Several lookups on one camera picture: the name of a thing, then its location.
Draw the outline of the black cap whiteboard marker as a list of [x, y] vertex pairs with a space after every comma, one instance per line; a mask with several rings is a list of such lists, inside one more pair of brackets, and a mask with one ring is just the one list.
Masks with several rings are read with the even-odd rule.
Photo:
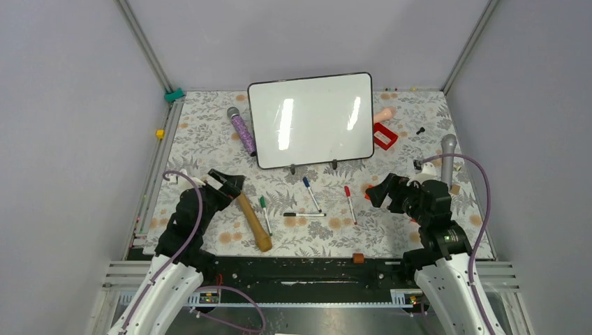
[[283, 213], [283, 217], [326, 217], [326, 213], [295, 213], [286, 212]]

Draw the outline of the white whiteboard black frame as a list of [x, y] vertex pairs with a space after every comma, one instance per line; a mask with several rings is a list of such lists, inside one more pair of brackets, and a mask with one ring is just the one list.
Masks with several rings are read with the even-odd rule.
[[263, 170], [373, 156], [368, 72], [255, 82], [247, 95]]

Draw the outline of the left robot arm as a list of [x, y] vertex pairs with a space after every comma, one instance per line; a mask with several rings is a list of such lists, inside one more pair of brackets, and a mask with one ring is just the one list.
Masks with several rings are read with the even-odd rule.
[[241, 195], [246, 177], [215, 169], [207, 174], [203, 181], [183, 171], [163, 173], [164, 180], [183, 179], [189, 188], [179, 196], [140, 288], [109, 334], [166, 333], [189, 296], [216, 280], [214, 255], [202, 249], [203, 236], [215, 214]]

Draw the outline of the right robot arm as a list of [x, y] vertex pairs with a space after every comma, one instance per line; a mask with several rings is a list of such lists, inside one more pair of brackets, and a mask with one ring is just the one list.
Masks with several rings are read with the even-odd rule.
[[463, 228], [452, 219], [448, 186], [388, 174], [366, 190], [374, 207], [391, 200], [388, 210], [419, 225], [422, 248], [407, 251], [400, 277], [421, 289], [446, 334], [503, 334], [475, 268], [475, 250]]

